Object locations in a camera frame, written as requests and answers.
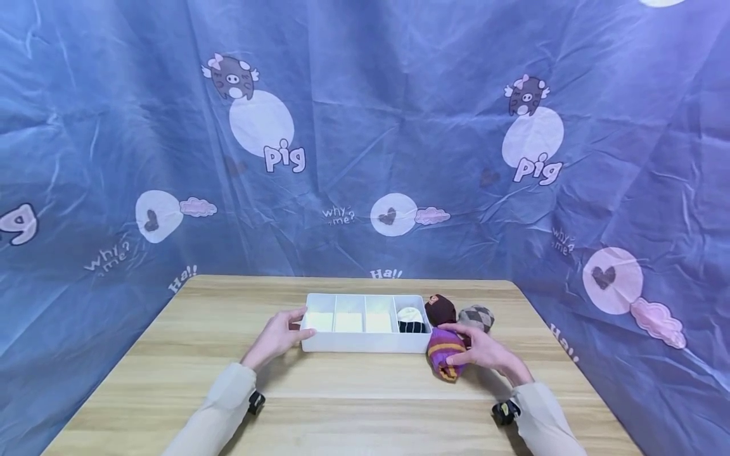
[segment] rolled sock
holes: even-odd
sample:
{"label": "rolled sock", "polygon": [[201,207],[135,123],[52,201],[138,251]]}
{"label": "rolled sock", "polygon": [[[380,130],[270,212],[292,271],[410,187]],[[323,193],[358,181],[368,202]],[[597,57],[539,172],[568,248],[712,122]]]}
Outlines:
{"label": "rolled sock", "polygon": [[423,316],[415,307],[404,307],[398,311],[398,321],[423,323]]}
{"label": "rolled sock", "polygon": [[[484,333],[489,333],[494,325],[494,314],[484,306],[470,306],[458,313],[458,322],[464,326],[472,326]],[[468,337],[464,337],[467,347],[472,345]]]}
{"label": "rolled sock", "polygon": [[426,355],[434,373],[447,382],[455,382],[464,370],[463,366],[449,366],[446,358],[466,351],[462,340],[451,331],[434,328]]}
{"label": "rolled sock", "polygon": [[402,333],[427,333],[426,324],[421,322],[398,321],[398,330]]}
{"label": "rolled sock", "polygon": [[426,316],[432,326],[444,323],[456,323],[456,308],[453,303],[441,295],[434,295],[436,302],[426,304]]}

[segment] black wrist strap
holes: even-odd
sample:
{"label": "black wrist strap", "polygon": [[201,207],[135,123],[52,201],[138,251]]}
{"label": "black wrist strap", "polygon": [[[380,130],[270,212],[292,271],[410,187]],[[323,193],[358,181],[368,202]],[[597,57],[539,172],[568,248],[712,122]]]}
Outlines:
{"label": "black wrist strap", "polygon": [[252,415],[258,415],[261,409],[264,407],[266,398],[259,391],[254,390],[251,397],[248,398],[248,413]]}

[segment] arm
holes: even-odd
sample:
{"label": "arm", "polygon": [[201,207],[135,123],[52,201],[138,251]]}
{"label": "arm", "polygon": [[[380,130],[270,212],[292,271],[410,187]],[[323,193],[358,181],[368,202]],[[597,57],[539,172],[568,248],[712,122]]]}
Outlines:
{"label": "arm", "polygon": [[517,356],[502,371],[514,388],[513,400],[521,410],[516,419],[518,432],[532,454],[587,456],[550,388],[535,382],[527,365]]}
{"label": "arm", "polygon": [[307,307],[300,307],[269,319],[241,362],[232,363],[218,376],[203,405],[162,456],[218,456],[248,412],[248,399],[256,388],[256,372],[314,336],[313,329],[297,328],[306,311]]}
{"label": "arm", "polygon": [[241,425],[255,386],[254,370],[239,363],[229,365],[162,456],[218,456]]}
{"label": "arm", "polygon": [[517,428],[533,456],[587,456],[573,436],[560,404],[550,389],[535,382],[527,365],[488,334],[470,326],[447,323],[439,328],[472,340],[472,348],[450,356],[451,366],[473,363],[495,369],[512,384],[513,402],[520,408]]}

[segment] blue backdrop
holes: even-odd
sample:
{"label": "blue backdrop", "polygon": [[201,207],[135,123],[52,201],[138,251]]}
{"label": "blue backdrop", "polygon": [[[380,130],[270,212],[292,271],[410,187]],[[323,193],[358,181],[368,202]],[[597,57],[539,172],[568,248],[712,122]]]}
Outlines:
{"label": "blue backdrop", "polygon": [[729,452],[729,18],[4,5],[0,455],[38,455],[194,274],[511,279],[646,455]]}

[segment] hand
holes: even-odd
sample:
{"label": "hand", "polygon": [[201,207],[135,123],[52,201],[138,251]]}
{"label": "hand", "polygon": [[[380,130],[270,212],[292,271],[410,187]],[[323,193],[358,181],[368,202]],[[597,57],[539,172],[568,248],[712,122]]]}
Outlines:
{"label": "hand", "polygon": [[446,359],[446,363],[450,366],[471,363],[494,369],[505,376],[513,387],[534,382],[527,365],[517,355],[492,339],[492,336],[484,331],[458,323],[445,323],[440,325],[439,328],[468,336],[472,340],[470,349]]}
{"label": "hand", "polygon": [[241,359],[241,364],[257,371],[299,342],[314,336],[314,329],[299,329],[299,323],[305,312],[307,312],[307,307],[300,307],[278,312],[271,317],[264,330]]}

